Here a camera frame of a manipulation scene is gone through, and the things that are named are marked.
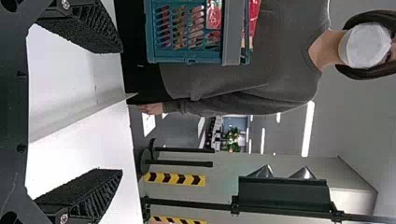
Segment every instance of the yellow and black hazard stripe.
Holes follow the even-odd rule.
[[[169,224],[207,224],[207,221],[197,220],[197,219],[189,219],[182,217],[151,217],[151,221],[157,221],[161,223],[169,223]]]
[[[155,184],[168,184],[179,186],[204,187],[206,185],[206,177],[204,175],[180,175],[170,173],[147,173],[145,181]]]

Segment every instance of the person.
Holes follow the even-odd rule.
[[[150,115],[269,115],[307,104],[332,65],[356,80],[395,74],[396,12],[364,12],[331,30],[329,1],[263,0],[251,65],[161,63],[128,103]]]

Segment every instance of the hand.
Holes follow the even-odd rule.
[[[163,103],[151,105],[138,105],[139,111],[147,115],[161,115],[163,114]]]

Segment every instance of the shopping basket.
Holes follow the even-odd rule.
[[[249,0],[144,0],[149,63],[250,63]]]

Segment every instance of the face mask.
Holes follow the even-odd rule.
[[[338,54],[351,68],[371,68],[381,63],[389,52],[391,43],[387,28],[375,22],[364,23],[344,35]]]

